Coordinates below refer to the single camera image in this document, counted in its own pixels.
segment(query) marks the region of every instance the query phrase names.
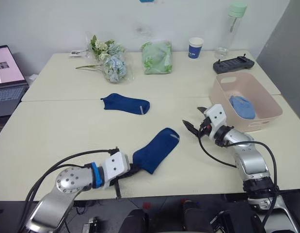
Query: plastic wrap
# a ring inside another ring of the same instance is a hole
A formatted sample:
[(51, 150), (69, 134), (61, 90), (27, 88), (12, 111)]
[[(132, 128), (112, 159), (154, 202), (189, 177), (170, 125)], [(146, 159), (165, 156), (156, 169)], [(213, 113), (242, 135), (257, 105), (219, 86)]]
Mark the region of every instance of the plastic wrap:
[(168, 41), (147, 42), (142, 46), (142, 63), (145, 74), (171, 73), (172, 46)]

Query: pink plastic basket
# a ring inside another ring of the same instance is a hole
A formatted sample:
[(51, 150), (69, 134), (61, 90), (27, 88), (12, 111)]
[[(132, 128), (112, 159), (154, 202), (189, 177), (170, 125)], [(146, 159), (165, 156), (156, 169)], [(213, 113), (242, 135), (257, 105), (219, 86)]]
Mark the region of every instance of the pink plastic basket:
[[(229, 102), (231, 96), (242, 96), (249, 100), (255, 109), (255, 119), (240, 117)], [(219, 74), (213, 84), (210, 99), (213, 104), (222, 104), (227, 124), (242, 132), (260, 130), (283, 113), (282, 108), (258, 80), (244, 72)]]

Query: blue sock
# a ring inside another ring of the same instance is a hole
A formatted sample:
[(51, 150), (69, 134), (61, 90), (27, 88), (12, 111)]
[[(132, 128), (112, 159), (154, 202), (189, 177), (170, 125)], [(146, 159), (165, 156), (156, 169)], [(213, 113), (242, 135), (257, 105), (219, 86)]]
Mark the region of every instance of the blue sock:
[(133, 163), (153, 174), (160, 162), (179, 143), (179, 140), (180, 136), (174, 130), (165, 128), (147, 146), (133, 154)]
[(121, 96), (113, 93), (105, 98), (101, 98), (105, 104), (106, 110), (120, 110), (128, 113), (143, 115), (146, 114), (150, 108), (149, 101), (139, 100)]

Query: flower stem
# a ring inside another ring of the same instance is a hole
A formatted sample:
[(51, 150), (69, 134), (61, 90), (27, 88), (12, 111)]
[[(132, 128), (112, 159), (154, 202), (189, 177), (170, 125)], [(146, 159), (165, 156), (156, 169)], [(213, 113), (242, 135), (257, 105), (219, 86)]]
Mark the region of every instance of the flower stem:
[(100, 66), (98, 66), (98, 65), (76, 67), (76, 69), (83, 69), (83, 68), (91, 68), (91, 69), (101, 70)]

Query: blue paper cup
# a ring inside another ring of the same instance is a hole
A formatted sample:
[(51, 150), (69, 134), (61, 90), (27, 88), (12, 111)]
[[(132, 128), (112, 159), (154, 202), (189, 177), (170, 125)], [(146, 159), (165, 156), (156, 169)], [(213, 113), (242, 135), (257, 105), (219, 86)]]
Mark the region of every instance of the blue paper cup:
[(199, 37), (193, 37), (189, 40), (189, 58), (196, 59), (200, 54), (200, 50), (204, 44), (204, 40)]

